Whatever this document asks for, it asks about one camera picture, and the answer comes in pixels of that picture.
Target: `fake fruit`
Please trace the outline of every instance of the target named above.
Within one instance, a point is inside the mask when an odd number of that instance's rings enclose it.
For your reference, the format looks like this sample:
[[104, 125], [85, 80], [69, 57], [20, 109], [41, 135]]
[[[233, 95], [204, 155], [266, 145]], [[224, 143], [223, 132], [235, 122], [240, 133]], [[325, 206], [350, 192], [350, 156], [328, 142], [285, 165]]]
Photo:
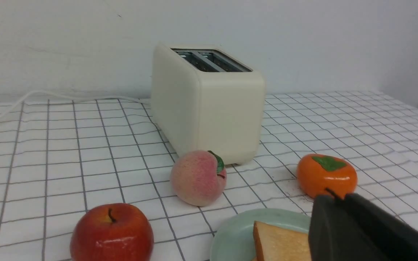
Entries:
[[210, 150], [188, 152], [172, 167], [171, 185], [175, 194], [194, 206], [207, 206], [216, 201], [226, 184], [224, 162]]
[[310, 197], [328, 194], [333, 190], [339, 197], [353, 193], [357, 186], [357, 173], [354, 167], [343, 159], [308, 154], [298, 163], [297, 178], [301, 189]]
[[154, 235], [137, 207], [114, 203], [88, 211], [70, 242], [72, 261], [149, 261]]

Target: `persimmon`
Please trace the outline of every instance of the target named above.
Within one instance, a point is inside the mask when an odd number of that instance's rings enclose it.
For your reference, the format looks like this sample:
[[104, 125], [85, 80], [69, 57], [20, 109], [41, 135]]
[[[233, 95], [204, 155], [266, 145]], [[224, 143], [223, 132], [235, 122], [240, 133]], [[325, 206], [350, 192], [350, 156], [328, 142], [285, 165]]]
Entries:
[[343, 159], [322, 154], [302, 157], [296, 174], [301, 189], [312, 198], [320, 194], [330, 195], [326, 188], [344, 198], [357, 186], [357, 173], [352, 165]]

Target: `apple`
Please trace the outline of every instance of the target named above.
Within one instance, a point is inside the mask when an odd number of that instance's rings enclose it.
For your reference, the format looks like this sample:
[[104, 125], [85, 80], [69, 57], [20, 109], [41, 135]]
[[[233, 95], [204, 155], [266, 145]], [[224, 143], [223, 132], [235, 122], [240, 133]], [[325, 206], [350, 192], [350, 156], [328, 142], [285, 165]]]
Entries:
[[126, 203], [97, 206], [73, 230], [72, 261], [149, 261], [154, 235], [139, 208]]
[[171, 185], [175, 194], [194, 206], [207, 206], [216, 201], [226, 184], [224, 162], [210, 150], [186, 153], [171, 170]]

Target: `white wall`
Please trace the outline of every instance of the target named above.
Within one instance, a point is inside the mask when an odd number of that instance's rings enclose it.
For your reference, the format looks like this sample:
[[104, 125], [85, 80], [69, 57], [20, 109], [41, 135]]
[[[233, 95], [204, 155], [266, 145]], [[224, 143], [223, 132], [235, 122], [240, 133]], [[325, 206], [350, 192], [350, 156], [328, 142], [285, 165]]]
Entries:
[[414, 0], [0, 0], [0, 99], [148, 96], [158, 41], [220, 45], [269, 92], [382, 88], [418, 103]]

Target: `power cord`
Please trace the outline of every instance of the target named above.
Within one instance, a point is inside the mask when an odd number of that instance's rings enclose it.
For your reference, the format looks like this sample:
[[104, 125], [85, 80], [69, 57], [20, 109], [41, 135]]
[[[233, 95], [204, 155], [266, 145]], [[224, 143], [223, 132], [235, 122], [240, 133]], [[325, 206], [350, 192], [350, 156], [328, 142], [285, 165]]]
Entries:
[[15, 107], [17, 107], [19, 104], [23, 103], [25, 101], [25, 99], [27, 99], [29, 96], [31, 96], [33, 94], [48, 94], [48, 95], [51, 95], [51, 96], [54, 96], [54, 97], [57, 97], [57, 98], [67, 99], [67, 100], [72, 100], [72, 101], [80, 101], [80, 102], [82, 102], [82, 101], [92, 101], [92, 100], [103, 100], [103, 99], [123, 99], [123, 100], [129, 100], [129, 101], [141, 103], [141, 104], [149, 104], [147, 101], [144, 101], [142, 99], [136, 99], [136, 98], [131, 98], [131, 97], [127, 97], [127, 96], [114, 96], [114, 95], [112, 95], [112, 96], [80, 98], [80, 97], [73, 97], [73, 96], [66, 96], [66, 95], [62, 95], [62, 94], [56, 94], [52, 91], [33, 90], [33, 91], [29, 91], [27, 94], [22, 96], [12, 106], [10, 106], [7, 110], [5, 110], [3, 113], [1, 113], [0, 114], [0, 119], [5, 117], [11, 111], [13, 111]]

